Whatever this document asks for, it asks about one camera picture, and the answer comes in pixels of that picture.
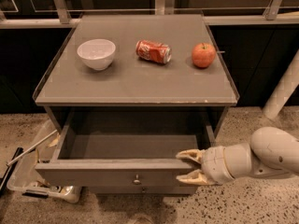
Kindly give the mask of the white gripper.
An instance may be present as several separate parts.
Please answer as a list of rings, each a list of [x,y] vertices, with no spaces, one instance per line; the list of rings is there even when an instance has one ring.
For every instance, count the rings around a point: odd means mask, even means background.
[[[186,175],[178,175],[177,181],[188,185],[222,185],[234,180],[228,171],[224,158],[224,147],[210,147],[207,150],[188,149],[176,155],[177,159],[188,159],[201,164],[201,169]]]

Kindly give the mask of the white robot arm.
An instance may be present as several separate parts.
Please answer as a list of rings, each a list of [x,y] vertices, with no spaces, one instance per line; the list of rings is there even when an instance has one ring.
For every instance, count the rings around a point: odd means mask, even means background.
[[[263,127],[249,143],[181,151],[177,159],[201,165],[177,180],[188,185],[222,185],[239,177],[287,178],[299,175],[299,140],[278,128]]]

